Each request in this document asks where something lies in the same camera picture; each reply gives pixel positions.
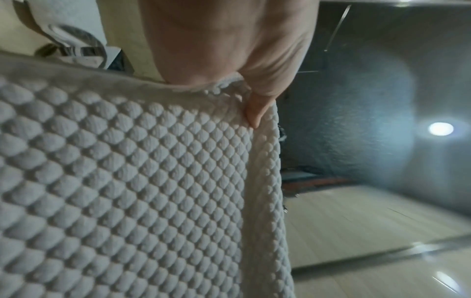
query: finger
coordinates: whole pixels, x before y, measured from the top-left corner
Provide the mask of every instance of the finger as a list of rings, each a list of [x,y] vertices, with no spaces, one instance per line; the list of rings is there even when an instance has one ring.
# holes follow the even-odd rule
[[[264,96],[252,92],[245,106],[245,117],[250,126],[258,128],[263,115],[268,108],[275,102],[277,96]]]

